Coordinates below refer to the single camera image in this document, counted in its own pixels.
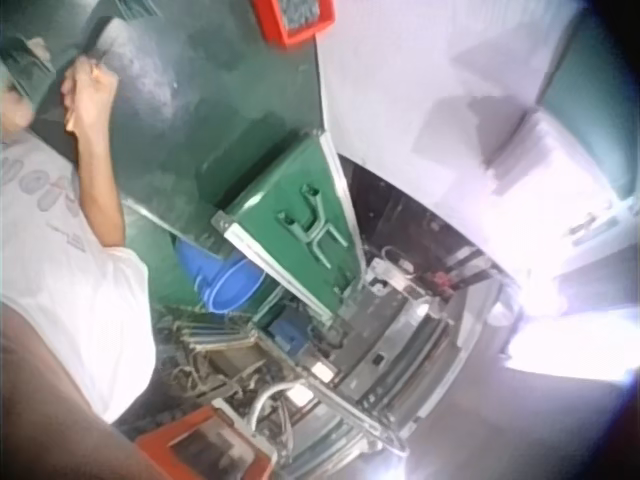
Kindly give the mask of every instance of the green metal panel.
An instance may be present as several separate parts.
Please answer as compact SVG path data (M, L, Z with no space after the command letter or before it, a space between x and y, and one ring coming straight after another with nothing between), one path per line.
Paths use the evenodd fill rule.
M542 105L591 154L624 199L638 172L638 90L633 75L600 21L576 24Z
M281 269L336 313L360 279L359 252L315 136L298 141L226 210Z
M315 46L268 46L249 1L148 3L159 15L127 15L129 27L110 32L104 58L120 76L111 124L116 180L155 221L219 251L211 217L291 132L322 126ZM69 51L91 50L107 17L123 17L115 0L6 0L3 34L42 37L57 65ZM58 74L33 129L73 159Z
M200 299L178 263L169 232L132 208L125 206L124 216L127 247L138 254L149 270L151 303L197 307Z

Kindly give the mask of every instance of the hand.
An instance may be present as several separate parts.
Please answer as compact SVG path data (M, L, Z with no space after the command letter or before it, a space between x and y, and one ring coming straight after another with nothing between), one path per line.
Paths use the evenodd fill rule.
M118 76L104 65L78 57L62 83L65 128L78 142L108 147L109 119L118 88Z
M10 88L2 88L0 91L0 111L3 135L11 135L27 128L34 117L31 102Z

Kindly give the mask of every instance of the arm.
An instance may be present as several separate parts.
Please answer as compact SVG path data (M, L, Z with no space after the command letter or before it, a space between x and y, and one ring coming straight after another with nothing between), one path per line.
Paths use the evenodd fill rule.
M80 57L62 85L66 128L78 139L80 208L104 247L122 247L124 217L111 150L109 119L118 78L102 65Z

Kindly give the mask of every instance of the red plastic crate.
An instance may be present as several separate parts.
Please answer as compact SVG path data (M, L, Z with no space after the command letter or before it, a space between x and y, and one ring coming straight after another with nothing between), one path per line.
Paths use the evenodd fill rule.
M283 48L299 45L335 22L333 0L317 0L318 21L295 30L287 30L278 0L253 0L256 17L267 42Z

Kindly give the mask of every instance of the cable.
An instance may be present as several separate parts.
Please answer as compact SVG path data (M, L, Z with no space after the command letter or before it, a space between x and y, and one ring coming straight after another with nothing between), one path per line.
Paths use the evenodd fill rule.
M264 404L269 399L269 397L271 397L274 393L278 393L283 390L291 390L293 387L297 387L301 383L301 380L296 380L294 382L275 383L260 392L256 400L253 402L253 405L251 405L251 411L249 412L248 423L251 431L256 431L260 411L262 410L262 407L264 407Z

